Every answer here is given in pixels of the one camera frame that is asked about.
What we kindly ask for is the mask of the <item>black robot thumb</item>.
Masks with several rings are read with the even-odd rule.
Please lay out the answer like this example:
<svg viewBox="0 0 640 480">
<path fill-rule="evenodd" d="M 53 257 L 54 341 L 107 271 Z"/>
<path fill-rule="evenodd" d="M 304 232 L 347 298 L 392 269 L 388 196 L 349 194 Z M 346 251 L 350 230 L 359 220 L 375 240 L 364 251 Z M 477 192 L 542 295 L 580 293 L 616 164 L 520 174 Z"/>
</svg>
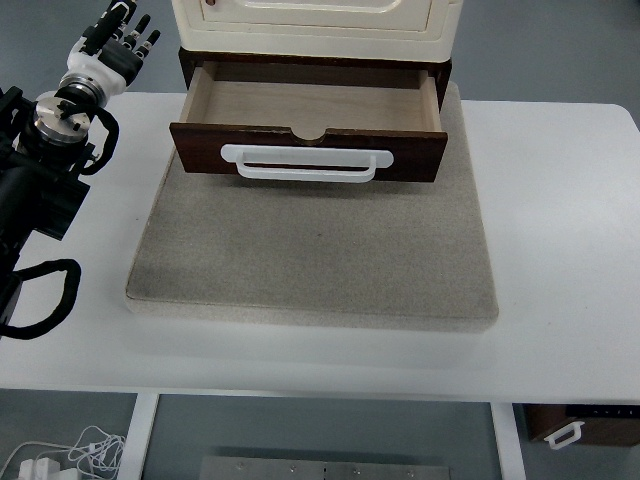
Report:
<svg viewBox="0 0 640 480">
<path fill-rule="evenodd" d="M 99 52 L 112 38 L 113 33 L 130 9 L 135 13 L 135 1 L 112 1 L 97 23 L 85 30 L 83 51 L 85 53 Z"/>
</svg>

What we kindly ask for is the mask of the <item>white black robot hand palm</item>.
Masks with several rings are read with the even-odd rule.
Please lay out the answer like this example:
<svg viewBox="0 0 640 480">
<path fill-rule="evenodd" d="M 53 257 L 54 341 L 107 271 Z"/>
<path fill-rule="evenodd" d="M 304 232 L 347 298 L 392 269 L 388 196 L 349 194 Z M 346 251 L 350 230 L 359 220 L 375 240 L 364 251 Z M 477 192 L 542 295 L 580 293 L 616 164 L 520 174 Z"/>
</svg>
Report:
<svg viewBox="0 0 640 480">
<path fill-rule="evenodd" d="M 81 37 L 67 58 L 66 86 L 89 96 L 122 94 L 136 79 L 144 60 L 113 38 L 102 49 L 89 55 Z"/>
</svg>

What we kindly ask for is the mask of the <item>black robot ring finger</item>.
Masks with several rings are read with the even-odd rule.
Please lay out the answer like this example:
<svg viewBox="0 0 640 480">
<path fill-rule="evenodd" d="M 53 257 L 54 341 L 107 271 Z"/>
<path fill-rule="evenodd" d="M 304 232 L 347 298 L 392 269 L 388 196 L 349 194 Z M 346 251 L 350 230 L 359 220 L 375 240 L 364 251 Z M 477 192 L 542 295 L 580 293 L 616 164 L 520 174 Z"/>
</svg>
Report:
<svg viewBox="0 0 640 480">
<path fill-rule="evenodd" d="M 153 30 L 150 36 L 136 48 L 134 54 L 138 58 L 146 58 L 149 55 L 152 47 L 159 39 L 160 35 L 161 32 L 159 30 Z"/>
</svg>

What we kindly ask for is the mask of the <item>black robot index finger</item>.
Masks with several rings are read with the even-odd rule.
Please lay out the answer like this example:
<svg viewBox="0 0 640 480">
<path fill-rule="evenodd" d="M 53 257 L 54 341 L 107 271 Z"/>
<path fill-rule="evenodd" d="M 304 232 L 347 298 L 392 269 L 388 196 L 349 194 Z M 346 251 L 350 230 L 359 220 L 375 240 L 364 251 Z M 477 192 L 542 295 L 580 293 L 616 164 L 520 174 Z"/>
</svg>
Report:
<svg viewBox="0 0 640 480">
<path fill-rule="evenodd" d="M 112 37 L 115 40 L 121 40 L 124 36 L 124 32 L 128 26 L 129 21 L 131 20 L 131 17 L 134 15 L 134 11 L 132 9 L 130 9 L 128 11 L 128 13 L 124 16 L 123 20 L 120 22 L 118 28 L 116 29 L 116 31 L 113 33 Z"/>
</svg>

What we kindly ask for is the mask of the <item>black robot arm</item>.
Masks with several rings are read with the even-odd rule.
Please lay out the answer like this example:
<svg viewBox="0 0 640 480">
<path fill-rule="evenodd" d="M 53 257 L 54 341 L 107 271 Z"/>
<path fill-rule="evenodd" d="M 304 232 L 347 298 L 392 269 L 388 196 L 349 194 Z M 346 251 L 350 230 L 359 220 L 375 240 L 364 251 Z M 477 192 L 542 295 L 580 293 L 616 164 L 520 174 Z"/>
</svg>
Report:
<svg viewBox="0 0 640 480">
<path fill-rule="evenodd" d="M 140 38 L 143 15 L 127 27 L 134 1 L 113 1 L 70 50 L 58 89 L 30 101 L 12 87 L 1 95 L 1 334 L 30 340 L 64 321 L 75 305 L 81 267 L 74 259 L 17 269 L 32 232 L 60 240 L 85 200 L 82 177 L 99 172 L 113 157 L 119 125 L 106 109 L 136 79 L 159 31 Z M 43 320 L 12 326 L 24 282 L 64 273 L 61 299 Z"/>
</svg>

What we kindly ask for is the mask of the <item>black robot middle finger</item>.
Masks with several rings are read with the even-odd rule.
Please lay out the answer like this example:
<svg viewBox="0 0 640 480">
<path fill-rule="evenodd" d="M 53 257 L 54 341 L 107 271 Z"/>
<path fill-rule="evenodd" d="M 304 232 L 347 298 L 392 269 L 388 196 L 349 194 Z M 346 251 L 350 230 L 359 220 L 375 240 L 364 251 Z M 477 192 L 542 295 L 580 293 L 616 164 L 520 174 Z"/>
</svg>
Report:
<svg viewBox="0 0 640 480">
<path fill-rule="evenodd" d="M 124 37 L 124 45 L 126 48 L 134 48 L 146 27 L 150 22 L 150 15 L 144 14 L 137 25 Z"/>
</svg>

